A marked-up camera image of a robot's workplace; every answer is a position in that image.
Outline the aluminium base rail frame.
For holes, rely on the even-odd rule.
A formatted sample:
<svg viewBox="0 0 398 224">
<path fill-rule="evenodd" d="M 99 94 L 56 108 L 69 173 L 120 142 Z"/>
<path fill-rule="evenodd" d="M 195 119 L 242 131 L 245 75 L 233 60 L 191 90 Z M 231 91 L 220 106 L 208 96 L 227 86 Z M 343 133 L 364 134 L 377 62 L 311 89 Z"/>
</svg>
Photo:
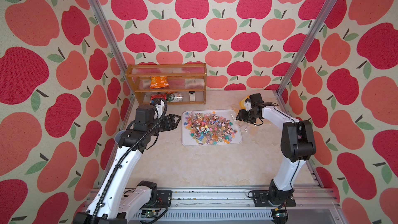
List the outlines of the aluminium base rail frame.
<svg viewBox="0 0 398 224">
<path fill-rule="evenodd" d="M 92 203 L 74 223 L 229 222 L 266 220 L 277 224 L 348 222 L 330 189 L 301 185 L 286 200 L 271 204 L 264 187 L 94 190 Z"/>
</svg>

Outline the green soda can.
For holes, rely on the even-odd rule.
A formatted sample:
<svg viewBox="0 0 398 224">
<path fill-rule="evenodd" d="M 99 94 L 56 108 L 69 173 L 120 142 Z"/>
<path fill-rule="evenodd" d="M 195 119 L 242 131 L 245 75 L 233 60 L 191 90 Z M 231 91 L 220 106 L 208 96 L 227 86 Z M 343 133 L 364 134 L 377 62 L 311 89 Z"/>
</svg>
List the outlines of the green soda can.
<svg viewBox="0 0 398 224">
<path fill-rule="evenodd" d="M 181 93 L 167 94 L 167 101 L 169 103 L 182 102 L 183 101 L 183 95 Z"/>
</svg>

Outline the red soda can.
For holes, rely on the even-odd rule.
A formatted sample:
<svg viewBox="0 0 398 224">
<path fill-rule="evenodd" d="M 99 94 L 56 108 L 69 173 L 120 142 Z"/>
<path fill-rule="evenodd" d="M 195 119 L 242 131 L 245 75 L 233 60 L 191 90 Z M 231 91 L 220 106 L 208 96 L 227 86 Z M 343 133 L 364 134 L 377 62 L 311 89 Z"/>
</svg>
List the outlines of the red soda can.
<svg viewBox="0 0 398 224">
<path fill-rule="evenodd" d="M 156 99 L 165 99 L 167 100 L 167 94 L 164 93 L 157 93 L 151 95 L 151 103 L 155 102 Z"/>
</svg>

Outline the left aluminium corner post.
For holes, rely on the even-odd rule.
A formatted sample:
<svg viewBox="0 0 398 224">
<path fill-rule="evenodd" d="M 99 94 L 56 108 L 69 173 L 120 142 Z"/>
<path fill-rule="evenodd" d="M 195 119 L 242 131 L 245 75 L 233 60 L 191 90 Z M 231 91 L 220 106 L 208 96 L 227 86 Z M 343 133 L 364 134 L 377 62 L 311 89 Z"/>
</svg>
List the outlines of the left aluminium corner post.
<svg viewBox="0 0 398 224">
<path fill-rule="evenodd" d="M 100 4 L 99 0 L 88 0 L 92 11 L 94 12 L 94 16 L 96 17 L 98 24 L 101 27 L 101 30 L 104 34 L 104 37 L 108 43 L 108 46 L 113 53 L 119 68 L 123 73 L 126 72 L 127 70 L 127 65 L 126 61 L 124 59 L 124 56 L 121 52 L 121 49 L 119 48 L 118 42 L 116 40 L 116 37 L 114 35 L 114 32 L 112 30 L 111 25 L 108 22 L 108 19 L 106 18 L 102 6 Z"/>
</svg>

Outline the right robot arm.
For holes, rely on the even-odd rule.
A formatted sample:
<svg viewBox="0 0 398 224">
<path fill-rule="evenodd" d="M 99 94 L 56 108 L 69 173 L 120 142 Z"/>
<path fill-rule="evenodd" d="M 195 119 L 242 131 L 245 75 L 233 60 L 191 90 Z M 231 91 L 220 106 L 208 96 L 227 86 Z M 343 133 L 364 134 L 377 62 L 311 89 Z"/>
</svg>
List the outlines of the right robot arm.
<svg viewBox="0 0 398 224">
<path fill-rule="evenodd" d="M 253 125 L 257 125 L 257 120 L 268 120 L 282 130 L 280 150 L 284 156 L 268 190 L 251 191 L 248 197 L 255 206 L 295 206 L 294 182 L 302 166 L 316 153 L 312 124 L 283 113 L 276 103 L 264 102 L 260 93 L 242 100 L 241 105 L 236 120 Z"/>
</svg>

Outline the right aluminium corner post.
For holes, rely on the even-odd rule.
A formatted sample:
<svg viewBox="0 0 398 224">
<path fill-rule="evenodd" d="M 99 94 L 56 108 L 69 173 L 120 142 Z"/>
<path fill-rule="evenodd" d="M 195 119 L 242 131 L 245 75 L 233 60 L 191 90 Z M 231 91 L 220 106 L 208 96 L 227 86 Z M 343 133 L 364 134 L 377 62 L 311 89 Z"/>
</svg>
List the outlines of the right aluminium corner post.
<svg viewBox="0 0 398 224">
<path fill-rule="evenodd" d="M 287 87 L 287 84 L 291 81 L 291 78 L 299 66 L 299 63 L 304 58 L 305 54 L 309 50 L 312 42 L 315 40 L 317 33 L 321 30 L 321 28 L 325 25 L 325 21 L 329 16 L 331 10 L 335 6 L 338 0 L 325 0 L 325 3 L 320 9 L 320 12 L 317 18 L 314 20 L 314 24 L 312 24 L 309 32 L 307 33 L 299 51 L 292 60 L 291 65 L 289 66 L 285 76 L 283 77 L 281 83 L 279 84 L 278 89 L 276 90 L 276 95 L 282 97 L 284 90 Z"/>
</svg>

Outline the wooden shelf rack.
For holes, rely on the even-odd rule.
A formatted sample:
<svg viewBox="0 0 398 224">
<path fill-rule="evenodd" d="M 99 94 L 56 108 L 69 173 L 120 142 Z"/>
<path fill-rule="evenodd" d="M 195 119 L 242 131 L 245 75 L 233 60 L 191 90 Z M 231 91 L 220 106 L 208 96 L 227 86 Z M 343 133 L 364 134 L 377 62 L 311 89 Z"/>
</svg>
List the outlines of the wooden shelf rack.
<svg viewBox="0 0 398 224">
<path fill-rule="evenodd" d="M 205 104 L 206 64 L 129 65 L 126 79 L 138 104 L 149 104 L 155 94 L 180 93 L 182 100 L 173 104 Z M 164 77 L 166 87 L 152 87 L 151 80 Z"/>
</svg>

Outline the orange snack bag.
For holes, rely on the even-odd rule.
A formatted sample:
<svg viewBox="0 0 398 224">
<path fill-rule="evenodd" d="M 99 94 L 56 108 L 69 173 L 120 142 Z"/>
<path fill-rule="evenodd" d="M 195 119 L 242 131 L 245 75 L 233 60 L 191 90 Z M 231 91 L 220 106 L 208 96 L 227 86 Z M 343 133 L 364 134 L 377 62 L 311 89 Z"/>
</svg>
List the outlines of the orange snack bag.
<svg viewBox="0 0 398 224">
<path fill-rule="evenodd" d="M 154 76 L 151 77 L 150 89 L 161 89 L 167 88 L 169 82 L 166 76 Z"/>
</svg>

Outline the aluminium corner post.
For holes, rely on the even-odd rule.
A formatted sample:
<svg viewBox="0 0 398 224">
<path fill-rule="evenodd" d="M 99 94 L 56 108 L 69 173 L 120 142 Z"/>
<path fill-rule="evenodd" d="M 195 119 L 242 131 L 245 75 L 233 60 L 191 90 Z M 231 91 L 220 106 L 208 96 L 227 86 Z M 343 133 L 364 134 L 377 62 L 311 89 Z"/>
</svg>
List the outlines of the aluminium corner post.
<svg viewBox="0 0 398 224">
<path fill-rule="evenodd" d="M 314 20 L 314 24 L 312 24 L 309 32 L 307 33 L 299 51 L 292 60 L 291 65 L 289 66 L 285 76 L 283 77 L 281 83 L 279 84 L 278 89 L 276 90 L 276 95 L 282 97 L 284 90 L 287 87 L 287 84 L 291 81 L 291 78 L 299 66 L 299 63 L 304 58 L 305 54 L 309 50 L 312 42 L 315 40 L 317 33 L 321 30 L 321 28 L 325 25 L 325 21 L 329 16 L 331 10 L 335 6 L 338 0 L 325 0 L 325 3 L 320 9 L 320 12 L 317 18 Z"/>
<path fill-rule="evenodd" d="M 102 6 L 100 4 L 99 0 L 88 0 L 92 11 L 94 12 L 94 16 L 96 17 L 98 24 L 101 27 L 101 30 L 104 34 L 104 37 L 108 43 L 108 46 L 113 53 L 119 68 L 123 73 L 126 72 L 127 70 L 127 65 L 126 61 L 124 59 L 124 56 L 121 52 L 121 49 L 119 48 L 118 42 L 116 40 L 116 37 L 114 35 L 114 32 L 112 30 L 111 25 L 108 22 L 108 19 L 106 18 Z"/>
</svg>

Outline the small white bottle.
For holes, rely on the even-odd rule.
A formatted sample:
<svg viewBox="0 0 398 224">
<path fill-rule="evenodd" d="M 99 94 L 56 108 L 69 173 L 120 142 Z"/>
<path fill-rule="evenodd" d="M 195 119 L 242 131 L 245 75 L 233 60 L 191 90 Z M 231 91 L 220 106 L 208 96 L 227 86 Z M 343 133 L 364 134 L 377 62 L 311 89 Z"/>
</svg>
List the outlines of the small white bottle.
<svg viewBox="0 0 398 224">
<path fill-rule="evenodd" d="M 189 91 L 189 99 L 190 99 L 190 102 L 195 102 L 196 101 L 195 91 Z"/>
</svg>

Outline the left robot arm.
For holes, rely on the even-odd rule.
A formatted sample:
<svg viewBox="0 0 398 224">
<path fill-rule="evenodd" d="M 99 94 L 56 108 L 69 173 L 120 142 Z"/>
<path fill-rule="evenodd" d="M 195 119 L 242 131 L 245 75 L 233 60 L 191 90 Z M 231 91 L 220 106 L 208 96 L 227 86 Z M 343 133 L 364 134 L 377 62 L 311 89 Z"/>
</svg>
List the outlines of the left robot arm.
<svg viewBox="0 0 398 224">
<path fill-rule="evenodd" d="M 77 213 L 73 223 L 127 224 L 144 205 L 156 202 L 157 185 L 149 181 L 139 183 L 127 198 L 123 196 L 139 159 L 154 145 L 151 138 L 178 127 L 181 117 L 167 114 L 167 107 L 167 100 L 163 98 L 137 107 L 135 120 L 115 137 L 118 149 L 104 183 L 88 209 Z"/>
</svg>

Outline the grey blue mug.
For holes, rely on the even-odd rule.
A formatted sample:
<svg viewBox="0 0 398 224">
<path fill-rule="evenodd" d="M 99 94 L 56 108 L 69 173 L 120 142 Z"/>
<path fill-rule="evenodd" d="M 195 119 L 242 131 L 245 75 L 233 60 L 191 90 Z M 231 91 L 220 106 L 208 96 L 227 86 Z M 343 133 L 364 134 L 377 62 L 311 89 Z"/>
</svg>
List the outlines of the grey blue mug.
<svg viewBox="0 0 398 224">
<path fill-rule="evenodd" d="M 115 136 L 115 142 L 116 142 L 116 144 L 119 144 L 119 143 L 120 143 L 121 136 L 123 135 L 123 133 L 124 133 L 124 130 L 121 130 L 121 131 L 119 131 L 119 132 L 116 134 L 116 136 Z"/>
</svg>

